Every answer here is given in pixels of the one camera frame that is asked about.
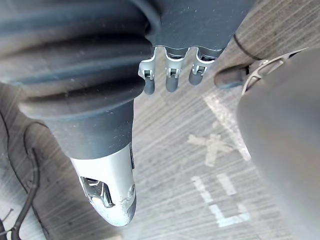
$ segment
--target black wire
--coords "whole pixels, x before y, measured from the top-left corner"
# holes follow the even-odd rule
[[[7,231],[5,229],[5,226],[3,222],[0,219],[0,240],[8,240],[7,239]]]
[[[15,174],[18,182],[19,182],[20,185],[23,187],[24,191],[25,191],[26,193],[28,193],[28,191],[27,191],[27,189],[25,188],[25,186],[23,185],[21,179],[18,177],[18,174],[17,174],[17,172],[16,172],[16,170],[15,170],[13,164],[12,164],[12,161],[11,161],[11,158],[10,158],[10,155],[9,155],[9,143],[10,143],[9,128],[8,128],[8,125],[7,125],[6,121],[5,121],[4,115],[2,114],[1,111],[0,111],[0,118],[1,118],[1,120],[2,120],[2,122],[3,122],[5,131],[6,131],[6,136],[7,136],[7,144],[6,144],[6,147],[7,147],[7,157],[8,157],[10,166],[11,166],[11,168],[12,168],[12,170],[13,170],[13,173]],[[26,135],[27,135],[28,129],[29,129],[33,124],[38,124],[38,125],[41,125],[41,126],[43,126],[43,127],[45,127],[45,128],[48,128],[48,127],[47,127],[46,125],[44,125],[43,123],[37,122],[37,121],[31,122],[29,125],[27,125],[27,126],[25,127],[24,132],[23,132],[23,146],[24,146],[24,150],[25,150],[25,152],[26,152],[26,154],[27,154],[28,157],[29,157],[29,155],[28,155],[29,151],[27,150],[27,145],[26,145]],[[38,164],[38,162],[32,161],[32,168],[34,168],[34,164]],[[39,215],[38,215],[36,209],[34,209],[34,207],[32,206],[32,202],[31,202],[30,206],[26,206],[26,207],[28,207],[28,210],[30,209],[30,207],[32,207],[32,210],[33,210],[33,212],[34,212],[34,215],[35,215],[35,217],[38,219],[38,221],[39,221],[39,223],[40,223],[40,225],[41,225],[41,228],[42,228],[42,230],[43,230],[43,232],[44,232],[44,234],[45,234],[45,237],[48,238],[48,237],[49,237],[49,232],[48,232],[48,230],[43,226],[43,224],[42,224],[42,222],[41,222],[41,220],[40,220],[40,218],[39,218]],[[8,231],[5,231],[5,230],[4,230],[4,231],[5,231],[5,232],[10,232],[10,231],[13,231],[13,230],[14,230],[14,227],[11,228],[11,229],[8,230]]]
[[[11,239],[12,240],[21,240],[21,238],[19,237],[19,230],[20,230],[21,224],[23,223],[23,221],[24,221],[34,199],[35,199],[37,190],[40,185],[40,169],[39,169],[38,157],[37,157],[37,154],[36,154],[36,151],[34,148],[31,149],[28,156],[32,162],[32,172],[33,172],[32,186],[30,187],[28,197],[26,198],[26,201],[23,205],[23,208],[22,208],[19,216],[17,217],[15,224],[11,230]]]
[[[237,46],[242,50],[242,52],[244,52],[247,56],[249,56],[250,58],[254,59],[254,60],[257,60],[257,61],[260,61],[262,60],[262,58],[258,57],[258,56],[255,56],[253,54],[251,54],[250,52],[248,52],[242,45],[241,43],[239,42],[236,34],[233,35],[233,39],[235,41],[235,43],[237,44]]]
[[[155,34],[161,28],[161,16],[154,6],[148,0],[129,0],[137,8],[139,8],[149,21],[146,29],[148,35]]]
[[[5,220],[10,216],[11,212],[13,211],[13,208],[10,208],[9,212],[6,214],[6,216],[3,218],[3,222],[5,222]]]

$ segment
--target gray cylinder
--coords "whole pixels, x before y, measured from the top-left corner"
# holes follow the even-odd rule
[[[165,87],[166,90],[170,93],[175,92],[178,89],[179,79],[175,77],[166,77]]]
[[[237,118],[244,142],[297,239],[320,236],[320,49],[255,83]]]

